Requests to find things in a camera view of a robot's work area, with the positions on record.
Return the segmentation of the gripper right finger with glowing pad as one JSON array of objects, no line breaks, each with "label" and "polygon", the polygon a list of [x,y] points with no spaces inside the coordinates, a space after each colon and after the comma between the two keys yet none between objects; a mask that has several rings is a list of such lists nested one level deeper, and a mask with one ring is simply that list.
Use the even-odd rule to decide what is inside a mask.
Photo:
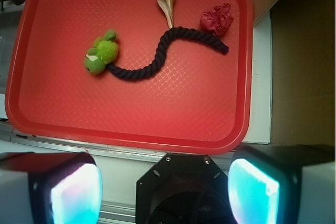
[{"label": "gripper right finger with glowing pad", "polygon": [[237,223],[335,223],[335,148],[240,146],[228,196]]}]

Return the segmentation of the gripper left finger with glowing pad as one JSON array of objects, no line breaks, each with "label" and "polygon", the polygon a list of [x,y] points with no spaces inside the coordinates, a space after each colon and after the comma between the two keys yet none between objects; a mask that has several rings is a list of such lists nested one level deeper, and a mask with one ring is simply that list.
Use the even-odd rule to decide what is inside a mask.
[{"label": "gripper left finger with glowing pad", "polygon": [[1,223],[97,223],[101,204],[89,153],[1,153]]}]

